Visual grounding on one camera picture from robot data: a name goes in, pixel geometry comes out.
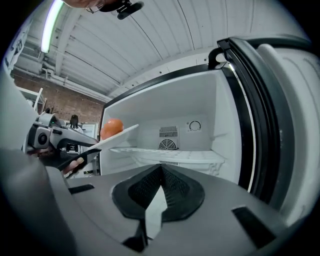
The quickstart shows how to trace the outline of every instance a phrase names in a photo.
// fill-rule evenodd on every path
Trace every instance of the freezer compartment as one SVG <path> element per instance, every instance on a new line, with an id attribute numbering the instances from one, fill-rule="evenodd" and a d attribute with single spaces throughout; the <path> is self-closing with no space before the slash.
<path id="1" fill-rule="evenodd" d="M 238 183 L 242 141 L 229 84 L 221 70 L 149 86 L 104 109 L 102 124 L 139 124 L 127 141 L 100 154 L 102 175 L 170 164 Z"/>

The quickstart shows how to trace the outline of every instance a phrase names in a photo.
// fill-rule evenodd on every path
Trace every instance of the white shelf rack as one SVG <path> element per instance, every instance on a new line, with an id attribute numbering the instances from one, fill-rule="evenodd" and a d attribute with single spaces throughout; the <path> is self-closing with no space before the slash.
<path id="1" fill-rule="evenodd" d="M 158 150 L 138 147 L 114 147 L 113 152 L 153 161 L 175 162 L 181 164 L 223 164 L 225 159 L 214 151 Z"/>

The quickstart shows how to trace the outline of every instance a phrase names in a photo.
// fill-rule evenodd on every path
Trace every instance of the brick wall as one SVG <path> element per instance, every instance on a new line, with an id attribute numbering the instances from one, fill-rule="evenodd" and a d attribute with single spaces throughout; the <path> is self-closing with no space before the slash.
<path id="1" fill-rule="evenodd" d="M 78 115 L 79 122 L 100 123 L 103 102 L 17 70 L 12 71 L 11 76 L 21 88 L 34 92 L 43 88 L 42 95 L 47 98 L 44 109 L 54 108 L 60 119 L 70 120 L 72 115 Z"/>

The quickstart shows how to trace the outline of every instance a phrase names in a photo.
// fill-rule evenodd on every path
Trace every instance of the ceiling beam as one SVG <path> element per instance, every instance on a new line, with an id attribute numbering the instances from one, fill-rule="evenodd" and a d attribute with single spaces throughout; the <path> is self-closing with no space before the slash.
<path id="1" fill-rule="evenodd" d="M 66 51 L 66 47 L 68 45 L 68 41 L 71 35 L 72 30 L 74 29 L 78 19 L 80 18 L 82 8 L 71 8 L 71 12 L 68 18 L 65 21 L 64 28 L 62 30 L 60 40 L 58 43 L 58 49 L 56 54 L 55 61 L 55 73 L 60 76 L 62 63 L 64 61 L 64 54 Z"/>

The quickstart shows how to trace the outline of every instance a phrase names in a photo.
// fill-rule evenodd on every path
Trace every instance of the fluorescent tube light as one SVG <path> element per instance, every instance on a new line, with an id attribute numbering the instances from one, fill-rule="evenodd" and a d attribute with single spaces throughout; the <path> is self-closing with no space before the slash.
<path id="1" fill-rule="evenodd" d="M 61 0 L 54 0 L 46 17 L 41 43 L 41 51 L 46 54 L 49 52 L 53 29 L 63 4 Z"/>

